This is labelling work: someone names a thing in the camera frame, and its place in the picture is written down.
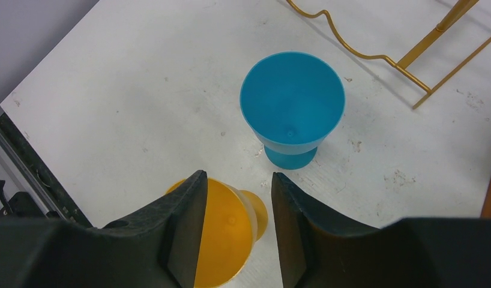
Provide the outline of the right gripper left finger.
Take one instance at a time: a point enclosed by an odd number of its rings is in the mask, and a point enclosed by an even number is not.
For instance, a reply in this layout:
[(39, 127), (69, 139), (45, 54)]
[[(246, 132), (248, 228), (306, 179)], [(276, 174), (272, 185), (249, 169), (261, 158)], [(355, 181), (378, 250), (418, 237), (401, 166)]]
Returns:
[(208, 177), (101, 229), (56, 218), (0, 218), (0, 287), (193, 287)]

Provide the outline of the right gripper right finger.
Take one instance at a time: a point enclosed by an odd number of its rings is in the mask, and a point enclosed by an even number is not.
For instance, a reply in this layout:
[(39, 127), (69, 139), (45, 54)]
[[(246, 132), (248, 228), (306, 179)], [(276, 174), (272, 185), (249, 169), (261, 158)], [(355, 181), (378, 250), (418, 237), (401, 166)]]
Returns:
[(351, 219), (273, 174), (284, 287), (491, 287), (491, 219)]

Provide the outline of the orange plastic goblet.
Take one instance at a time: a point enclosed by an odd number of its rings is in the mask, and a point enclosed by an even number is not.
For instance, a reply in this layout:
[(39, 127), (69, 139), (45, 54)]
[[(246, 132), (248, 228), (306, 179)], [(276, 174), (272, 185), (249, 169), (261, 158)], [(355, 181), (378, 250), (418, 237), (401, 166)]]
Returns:
[(267, 225), (259, 196), (209, 178), (194, 287), (219, 287), (233, 279)]

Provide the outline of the blue plastic goblet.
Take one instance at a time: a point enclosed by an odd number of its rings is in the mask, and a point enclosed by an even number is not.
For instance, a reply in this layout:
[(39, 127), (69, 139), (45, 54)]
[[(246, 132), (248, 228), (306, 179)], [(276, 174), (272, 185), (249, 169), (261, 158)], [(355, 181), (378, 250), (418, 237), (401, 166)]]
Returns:
[(275, 166), (308, 165), (338, 126), (346, 105), (336, 71), (303, 52), (280, 52), (257, 62), (245, 76), (239, 106), (244, 120)]

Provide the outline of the gold rectangular wire glass rack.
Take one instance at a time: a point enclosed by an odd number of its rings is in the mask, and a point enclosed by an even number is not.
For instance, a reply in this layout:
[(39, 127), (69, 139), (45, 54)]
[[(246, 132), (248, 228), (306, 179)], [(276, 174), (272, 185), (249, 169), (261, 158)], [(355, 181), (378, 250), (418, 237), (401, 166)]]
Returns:
[(304, 18), (315, 19), (320, 16), (324, 16), (327, 20), (332, 34), (334, 35), (338, 43), (340, 43), (340, 45), (352, 55), (364, 60), (383, 60), (390, 67), (397, 70), (412, 83), (416, 84), (419, 88), (424, 90), (426, 94), (412, 106), (413, 110), (419, 108), (424, 102), (426, 102), (441, 86), (443, 86), (443, 84), (451, 79), (468, 62), (470, 62), (475, 56), (477, 56), (484, 48), (486, 48), (491, 43), (490, 36), (484, 43), (478, 46), (469, 56), (467, 56), (461, 63), (459, 63), (454, 69), (452, 69), (444, 78), (442, 78), (434, 87), (430, 88), (420, 79), (410, 73), (407, 68), (431, 45), (433, 45), (442, 35), (444, 35), (458, 20), (460, 20), (472, 7), (474, 7), (478, 3), (477, 1), (457, 1), (456, 4), (454, 4), (449, 12), (445, 15), (445, 17), (406, 55), (404, 55), (398, 61), (394, 61), (389, 56), (384, 54), (366, 55), (352, 48), (338, 32), (328, 10), (321, 10), (315, 14), (310, 14), (300, 9), (300, 7), (297, 6), (297, 4), (295, 4), (293, 1), (288, 1), (287, 3), (297, 14)]

